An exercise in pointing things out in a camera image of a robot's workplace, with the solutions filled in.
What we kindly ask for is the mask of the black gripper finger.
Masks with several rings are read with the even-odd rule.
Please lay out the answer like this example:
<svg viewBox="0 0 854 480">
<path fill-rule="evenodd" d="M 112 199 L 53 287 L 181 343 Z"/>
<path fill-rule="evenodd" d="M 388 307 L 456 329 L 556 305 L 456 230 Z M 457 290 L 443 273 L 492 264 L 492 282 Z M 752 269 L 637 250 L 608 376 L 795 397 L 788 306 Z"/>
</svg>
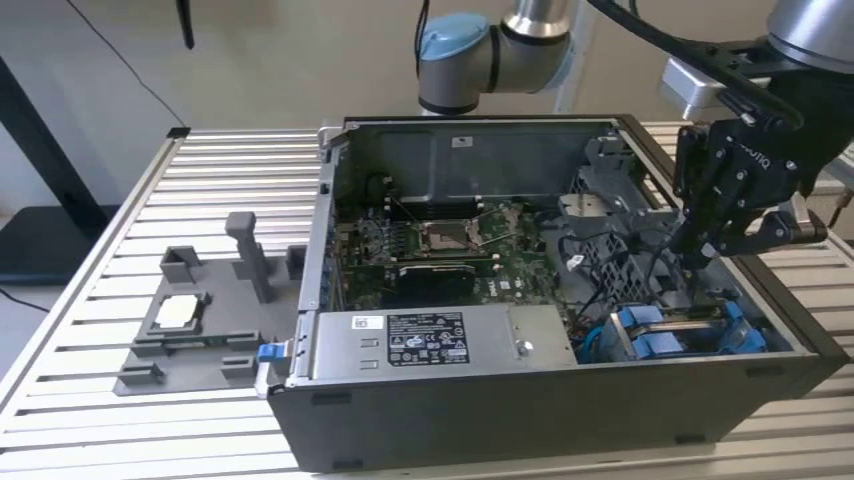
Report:
<svg viewBox="0 0 854 480">
<path fill-rule="evenodd" d="M 700 253 L 707 234 L 704 205 L 710 182 L 718 170 L 718 158 L 708 143 L 708 129 L 683 126 L 677 132 L 672 191 L 681 200 L 681 223 L 675 230 L 671 251 L 685 270 L 697 270 L 708 263 Z"/>
<path fill-rule="evenodd" d="M 720 256 L 758 255 L 826 237 L 826 225 L 806 200 L 790 199 L 774 208 L 738 212 L 711 245 Z"/>
</svg>

